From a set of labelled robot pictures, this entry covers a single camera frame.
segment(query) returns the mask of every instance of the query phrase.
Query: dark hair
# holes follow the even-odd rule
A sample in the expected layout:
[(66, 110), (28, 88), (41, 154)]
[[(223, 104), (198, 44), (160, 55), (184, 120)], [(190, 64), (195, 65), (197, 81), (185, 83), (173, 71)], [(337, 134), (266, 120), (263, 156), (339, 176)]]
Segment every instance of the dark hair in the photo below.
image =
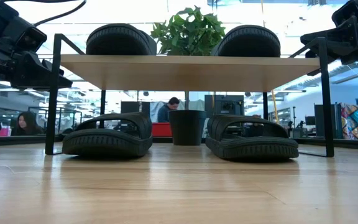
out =
[[(22, 129), (19, 125), (19, 118), (23, 116), (23, 119), (27, 125), (26, 129)], [(42, 128), (38, 126), (35, 120), (35, 114), (30, 111), (21, 112), (17, 117), (16, 132), (14, 135), (36, 135), (43, 134)]]
[(179, 103), (180, 103), (180, 101), (179, 101), (179, 99), (176, 98), (176, 97), (172, 97), (172, 98), (168, 101), (168, 104), (170, 104), (170, 105), (179, 104)]

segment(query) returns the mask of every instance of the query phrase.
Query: potted plant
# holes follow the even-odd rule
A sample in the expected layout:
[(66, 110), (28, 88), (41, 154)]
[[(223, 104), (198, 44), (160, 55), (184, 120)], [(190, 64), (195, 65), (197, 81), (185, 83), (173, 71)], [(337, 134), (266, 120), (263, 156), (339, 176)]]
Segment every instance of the potted plant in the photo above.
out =
[[(167, 24), (155, 23), (151, 36), (161, 42), (160, 54), (209, 56), (224, 36), (222, 22), (213, 14), (202, 15), (200, 8), (186, 8), (172, 16)], [(179, 110), (169, 112), (173, 143), (201, 144), (205, 111)]]
[(151, 36), (161, 42), (160, 54), (211, 55), (224, 36), (224, 27), (213, 14), (202, 15), (200, 8), (186, 8), (172, 16), (167, 24), (154, 23)]

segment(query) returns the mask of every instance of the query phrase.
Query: red object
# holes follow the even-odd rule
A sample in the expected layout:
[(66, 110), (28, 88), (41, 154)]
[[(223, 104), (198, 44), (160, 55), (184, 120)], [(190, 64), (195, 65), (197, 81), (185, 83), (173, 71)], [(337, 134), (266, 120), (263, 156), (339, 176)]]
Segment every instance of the red object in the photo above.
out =
[(9, 136), (9, 128), (2, 128), (0, 130), (0, 136)]
[(170, 123), (153, 123), (152, 135), (155, 137), (172, 137)]

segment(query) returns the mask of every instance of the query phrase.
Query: red box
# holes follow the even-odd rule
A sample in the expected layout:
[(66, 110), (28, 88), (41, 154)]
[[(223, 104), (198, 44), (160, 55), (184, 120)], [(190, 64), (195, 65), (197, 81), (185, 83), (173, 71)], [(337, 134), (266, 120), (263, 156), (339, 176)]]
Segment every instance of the red box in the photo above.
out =
[(172, 137), (170, 123), (153, 123), (152, 135), (155, 137)]

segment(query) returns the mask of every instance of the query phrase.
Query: ceiling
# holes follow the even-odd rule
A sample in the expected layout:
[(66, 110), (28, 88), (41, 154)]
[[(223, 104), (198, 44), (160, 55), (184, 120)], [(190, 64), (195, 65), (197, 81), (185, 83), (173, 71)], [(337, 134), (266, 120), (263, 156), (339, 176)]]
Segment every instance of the ceiling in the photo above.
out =
[[(339, 9), (345, 1), (328, 1), (328, 5), (308, 6), (304, 0), (272, 0), (264, 1), (262, 5), (258, 1), (221, 1), (218, 8), (208, 5), (209, 0), (88, 0), (79, 11), (42, 24), (39, 29), (48, 35), (48, 40), (37, 52), (40, 58), (47, 58), (52, 61), (53, 36), (56, 33), (65, 34), (82, 51), (86, 51), (86, 39), (89, 34), (108, 23), (130, 23), (134, 27), (150, 33), (154, 22), (163, 22), (172, 14), (183, 10), (185, 7), (197, 5), (201, 7), (202, 13), (213, 12), (218, 15), (218, 19), (223, 21), (226, 32), (243, 24), (253, 24), (265, 26), (275, 32), (280, 39), (282, 57), (287, 57), (298, 49), (302, 48), (300, 36), (305, 33), (316, 32), (323, 29), (334, 27), (331, 21), (332, 13)], [(42, 4), (34, 2), (9, 2), (13, 8), (19, 11), (21, 17), (29, 22), (38, 22), (42, 19), (69, 11), (79, 4), (79, 1), (66, 2), (60, 4)], [(63, 54), (77, 54), (67, 44), (62, 45)], [(342, 66), (336, 62), (331, 65), (331, 70)], [(94, 85), (84, 82), (82, 78), (73, 74), (71, 71), (62, 67), (65, 77), (73, 80), (73, 88), (60, 90), (59, 96), (69, 99), (73, 103), (88, 101), (96, 103), (98, 107), (100, 91)], [(335, 74), (331, 81), (349, 77), (358, 73), (358, 68), (353, 68), (342, 73)], [(281, 86), (279, 89), (302, 90), (311, 85), (319, 85), (319, 76), (301, 77), (291, 83)], [(358, 78), (337, 85), (358, 85)], [(0, 88), (10, 88), (7, 83), (0, 83)], [(44, 98), (48, 97), (47, 92), (38, 92)], [(139, 93), (140, 100), (166, 100), (170, 96), (185, 98), (183, 92), (149, 92), (149, 96)], [(278, 94), (277, 97), (284, 97), (286, 94)], [(119, 110), (117, 102), (137, 100), (136, 91), (108, 91), (106, 96), (111, 108)], [(260, 93), (253, 93), (252, 100), (259, 100)]]

